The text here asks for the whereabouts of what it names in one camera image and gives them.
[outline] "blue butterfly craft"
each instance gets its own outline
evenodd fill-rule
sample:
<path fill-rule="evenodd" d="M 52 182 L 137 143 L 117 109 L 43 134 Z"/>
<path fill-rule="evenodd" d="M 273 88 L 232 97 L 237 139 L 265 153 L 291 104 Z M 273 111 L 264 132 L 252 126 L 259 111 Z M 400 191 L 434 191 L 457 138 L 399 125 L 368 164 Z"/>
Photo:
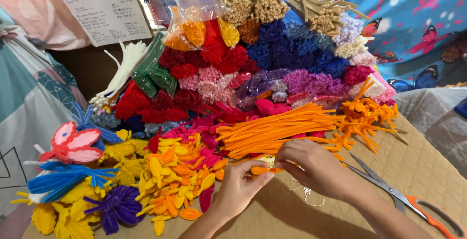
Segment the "blue butterfly craft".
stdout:
<path fill-rule="evenodd" d="M 411 83 L 397 80 L 388 79 L 388 84 L 393 87 L 396 92 L 406 92 L 414 89 L 433 88 L 436 86 L 438 80 L 438 66 L 431 65 L 426 68 L 422 73 L 418 74 L 415 78 L 415 86 Z"/>
<path fill-rule="evenodd" d="M 53 171 L 53 173 L 37 176 L 27 183 L 29 192 L 32 194 L 49 193 L 42 200 L 42 203 L 59 200 L 68 191 L 73 189 L 81 180 L 91 176 L 91 186 L 103 188 L 107 182 L 103 177 L 113 178 L 118 169 L 97 169 L 93 170 L 84 165 L 64 164 L 59 161 L 50 161 L 39 166 L 41 170 Z"/>
<path fill-rule="evenodd" d="M 90 123 L 90 117 L 92 115 L 92 105 L 89 105 L 84 117 L 83 117 L 83 111 L 79 107 L 78 103 L 73 101 L 73 106 L 75 107 L 75 109 L 78 111 L 78 114 L 79 114 L 79 118 L 73 113 L 71 115 L 72 118 L 78 123 L 78 126 L 76 127 L 77 131 L 83 131 L 85 129 L 98 129 L 100 130 L 100 138 L 103 139 L 104 141 L 107 141 L 109 143 L 123 142 L 123 140 L 120 139 L 114 132 L 98 127 Z M 94 142 L 91 145 L 91 147 L 96 147 L 97 149 L 104 151 L 105 147 L 101 139 L 98 139 L 96 142 Z"/>

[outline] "purple flower craft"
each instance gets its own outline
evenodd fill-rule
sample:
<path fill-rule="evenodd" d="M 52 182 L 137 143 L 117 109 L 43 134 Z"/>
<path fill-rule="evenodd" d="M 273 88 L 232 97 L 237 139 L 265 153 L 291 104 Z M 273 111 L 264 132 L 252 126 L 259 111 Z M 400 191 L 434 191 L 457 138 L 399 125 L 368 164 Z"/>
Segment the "purple flower craft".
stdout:
<path fill-rule="evenodd" d="M 111 190 L 103 201 L 85 196 L 85 201 L 97 205 L 85 210 L 85 214 L 100 210 L 100 223 L 106 235 L 116 233 L 119 230 L 119 220 L 128 225 L 135 225 L 143 220 L 144 215 L 136 217 L 136 214 L 143 209 L 141 203 L 135 200 L 139 194 L 138 188 L 120 185 Z"/>

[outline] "orange scissor handle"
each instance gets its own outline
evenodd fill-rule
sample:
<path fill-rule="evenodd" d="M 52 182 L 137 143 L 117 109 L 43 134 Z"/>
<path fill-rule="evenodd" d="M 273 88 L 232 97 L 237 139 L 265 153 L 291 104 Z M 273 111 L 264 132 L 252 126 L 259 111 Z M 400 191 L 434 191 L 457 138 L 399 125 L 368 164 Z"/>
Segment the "orange scissor handle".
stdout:
<path fill-rule="evenodd" d="M 446 212 L 441 210 L 440 208 L 436 207 L 435 205 L 432 205 L 431 203 L 421 199 L 420 197 L 415 197 L 415 196 L 405 196 L 411 205 L 420 212 L 422 212 L 426 218 L 427 218 L 427 223 L 430 224 L 431 226 L 436 227 L 440 232 L 446 236 L 448 239 L 462 239 L 466 238 L 466 232 L 462 226 L 455 221 L 452 217 L 450 217 Z M 446 229 L 444 225 L 442 225 L 440 222 L 438 222 L 435 218 L 431 217 L 427 212 L 425 212 L 421 207 L 425 206 L 432 211 L 436 212 L 443 220 L 445 220 L 456 232 L 456 234 L 452 234 L 449 230 Z"/>

